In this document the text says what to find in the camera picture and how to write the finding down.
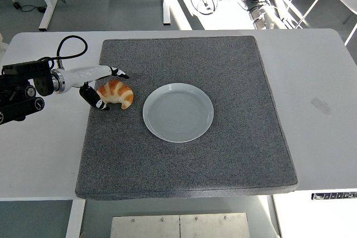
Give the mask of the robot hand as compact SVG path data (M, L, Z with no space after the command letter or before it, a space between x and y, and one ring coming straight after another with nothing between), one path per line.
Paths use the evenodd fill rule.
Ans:
M73 70L54 69L51 73L56 93L63 94L71 88L79 88L82 98L94 108L109 110L108 103L120 103L121 108L126 109L133 103L132 89L119 80L108 81L97 90L89 86L90 82L108 76L128 79L128 76L118 68L100 65Z

